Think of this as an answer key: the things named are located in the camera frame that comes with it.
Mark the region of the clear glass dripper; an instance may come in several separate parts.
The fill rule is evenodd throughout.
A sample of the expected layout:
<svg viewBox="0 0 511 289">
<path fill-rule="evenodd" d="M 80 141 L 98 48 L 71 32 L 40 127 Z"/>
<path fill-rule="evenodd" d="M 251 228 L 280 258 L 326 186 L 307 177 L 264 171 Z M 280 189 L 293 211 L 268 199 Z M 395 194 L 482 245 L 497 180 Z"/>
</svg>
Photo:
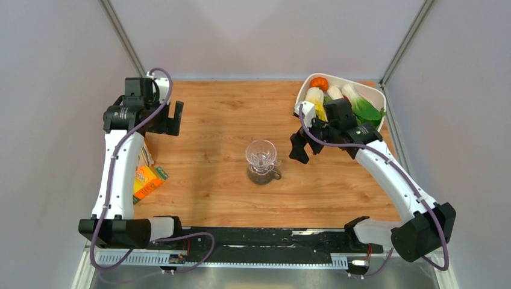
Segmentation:
<svg viewBox="0 0 511 289">
<path fill-rule="evenodd" d="M 245 150 L 249 170 L 258 175 L 265 175 L 281 164 L 277 149 L 269 140 L 254 140 Z"/>
</svg>

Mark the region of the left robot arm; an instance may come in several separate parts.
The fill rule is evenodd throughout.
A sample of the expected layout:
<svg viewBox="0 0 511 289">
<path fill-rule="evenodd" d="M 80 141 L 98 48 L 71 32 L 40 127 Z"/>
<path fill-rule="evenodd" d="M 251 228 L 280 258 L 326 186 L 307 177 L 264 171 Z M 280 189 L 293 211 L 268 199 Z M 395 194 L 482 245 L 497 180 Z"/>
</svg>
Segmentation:
<svg viewBox="0 0 511 289">
<path fill-rule="evenodd" d="M 161 239 L 178 249 L 184 232 L 176 217 L 135 219 L 133 188 L 139 154 L 148 132 L 177 136 L 184 104 L 176 103 L 169 117 L 173 83 L 169 78 L 126 78 L 124 94 L 103 114 L 105 161 L 98 197 L 79 233 L 101 249 L 146 249 Z"/>
</svg>

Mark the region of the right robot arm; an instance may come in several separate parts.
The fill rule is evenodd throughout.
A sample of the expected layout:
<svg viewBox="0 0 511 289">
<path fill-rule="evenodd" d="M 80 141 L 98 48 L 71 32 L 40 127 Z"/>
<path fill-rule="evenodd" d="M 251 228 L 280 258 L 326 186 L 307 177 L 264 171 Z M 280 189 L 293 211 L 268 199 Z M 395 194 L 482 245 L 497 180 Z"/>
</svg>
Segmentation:
<svg viewBox="0 0 511 289">
<path fill-rule="evenodd" d="M 347 100 L 331 101 L 325 110 L 328 121 L 317 118 L 311 102 L 296 103 L 293 114 L 299 118 L 301 128 L 290 138 L 290 158 L 308 163 L 306 145 L 310 145 L 314 154 L 325 146 L 345 150 L 376 180 L 400 217 L 397 222 L 389 222 L 364 216 L 347 223 L 349 231 L 343 236 L 345 247 L 358 252 L 367 244 L 377 244 L 396 250 L 402 259 L 411 263 L 419 258 L 429 261 L 428 254 L 442 249 L 444 264 L 434 264 L 434 267 L 446 270 L 447 244 L 456 218 L 453 206 L 448 202 L 440 204 L 428 195 L 395 159 L 377 129 L 369 123 L 357 123 Z"/>
</svg>

